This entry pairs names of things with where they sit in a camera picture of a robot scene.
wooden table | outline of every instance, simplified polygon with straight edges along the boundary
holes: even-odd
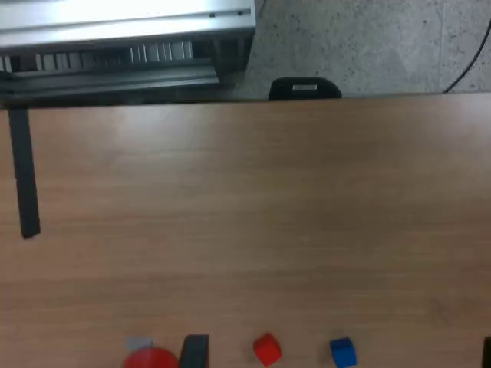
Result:
[[[31,110],[41,234],[0,113],[0,366],[117,367],[128,337],[211,368],[480,365],[491,95]]]

speckled floor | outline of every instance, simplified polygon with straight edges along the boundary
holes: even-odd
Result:
[[[439,92],[470,62],[490,17],[491,0],[267,0],[232,94],[266,98],[285,76],[326,77],[348,96]],[[455,89],[485,90],[491,40]]]

red cube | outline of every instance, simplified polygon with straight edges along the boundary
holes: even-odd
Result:
[[[254,341],[254,352],[264,366],[271,366],[282,357],[282,348],[270,333]]]

metal frame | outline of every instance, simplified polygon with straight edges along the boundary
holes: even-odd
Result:
[[[255,29],[253,0],[0,0],[0,51]]]
[[[0,100],[219,84],[255,21],[254,0],[0,0]]]

red cylinder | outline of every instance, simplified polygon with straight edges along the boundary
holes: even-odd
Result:
[[[134,351],[123,363],[123,368],[177,368],[177,358],[165,349],[146,347]]]

